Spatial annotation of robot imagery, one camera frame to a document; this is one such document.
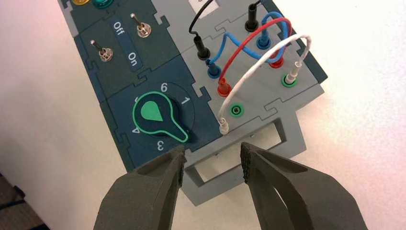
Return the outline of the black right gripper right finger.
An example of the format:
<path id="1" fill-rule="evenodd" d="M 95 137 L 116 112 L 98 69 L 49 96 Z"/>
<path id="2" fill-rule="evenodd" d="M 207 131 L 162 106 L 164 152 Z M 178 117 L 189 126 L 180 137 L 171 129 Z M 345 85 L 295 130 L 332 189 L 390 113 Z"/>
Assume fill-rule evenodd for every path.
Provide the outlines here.
<path id="1" fill-rule="evenodd" d="M 240 157 L 261 229 L 367 229 L 355 198 L 332 176 L 247 142 Z"/>

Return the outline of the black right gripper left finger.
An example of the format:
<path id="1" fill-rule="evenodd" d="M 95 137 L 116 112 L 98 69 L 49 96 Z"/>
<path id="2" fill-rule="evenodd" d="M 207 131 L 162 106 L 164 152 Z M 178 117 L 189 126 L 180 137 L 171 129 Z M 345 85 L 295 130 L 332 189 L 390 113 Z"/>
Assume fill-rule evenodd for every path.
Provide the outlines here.
<path id="1" fill-rule="evenodd" d="M 185 149 L 179 145 L 116 179 L 93 228 L 170 230 L 185 162 Z"/>

